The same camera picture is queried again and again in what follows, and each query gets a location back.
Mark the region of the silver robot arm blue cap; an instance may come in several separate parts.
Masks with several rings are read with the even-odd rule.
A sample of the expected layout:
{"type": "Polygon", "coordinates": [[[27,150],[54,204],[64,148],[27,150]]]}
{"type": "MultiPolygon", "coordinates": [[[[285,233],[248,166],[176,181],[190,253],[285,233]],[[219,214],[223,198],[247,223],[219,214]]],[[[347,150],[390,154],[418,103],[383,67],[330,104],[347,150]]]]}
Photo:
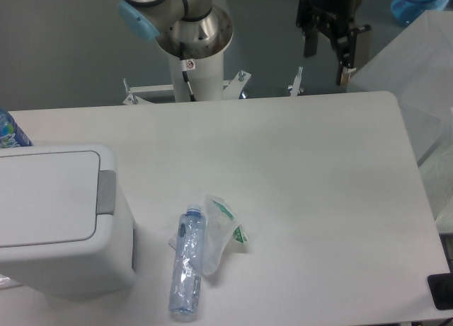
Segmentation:
{"type": "MultiPolygon", "coordinates": [[[[336,84],[369,61],[370,25],[358,25],[362,0],[299,0],[295,24],[304,36],[304,57],[317,53],[318,37],[326,37],[336,54],[336,84]]],[[[178,59],[211,57],[232,38],[227,14],[212,0],[121,0],[118,13],[132,32],[158,43],[178,59]]]]}

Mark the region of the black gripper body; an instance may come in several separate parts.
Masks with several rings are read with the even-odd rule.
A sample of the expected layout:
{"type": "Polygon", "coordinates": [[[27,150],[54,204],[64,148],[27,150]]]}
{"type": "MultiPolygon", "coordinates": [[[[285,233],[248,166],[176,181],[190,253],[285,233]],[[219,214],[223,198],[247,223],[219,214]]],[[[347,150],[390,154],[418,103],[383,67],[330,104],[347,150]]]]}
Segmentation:
{"type": "Polygon", "coordinates": [[[333,36],[345,36],[361,3],[362,0],[299,0],[296,26],[305,32],[325,33],[329,28],[333,36]]]}

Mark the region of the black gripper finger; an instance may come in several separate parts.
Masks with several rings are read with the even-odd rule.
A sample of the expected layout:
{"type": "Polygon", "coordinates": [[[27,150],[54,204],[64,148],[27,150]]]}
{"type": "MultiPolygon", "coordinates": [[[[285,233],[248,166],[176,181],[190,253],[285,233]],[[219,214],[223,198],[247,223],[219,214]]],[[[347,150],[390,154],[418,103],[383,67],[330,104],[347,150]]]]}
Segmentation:
{"type": "Polygon", "coordinates": [[[304,34],[304,57],[312,57],[317,53],[318,47],[318,23],[314,21],[305,25],[304,34]]]}
{"type": "Polygon", "coordinates": [[[357,69],[368,61],[371,50],[372,27],[369,24],[348,28],[333,41],[333,49],[338,59],[336,84],[345,85],[357,69]]]}

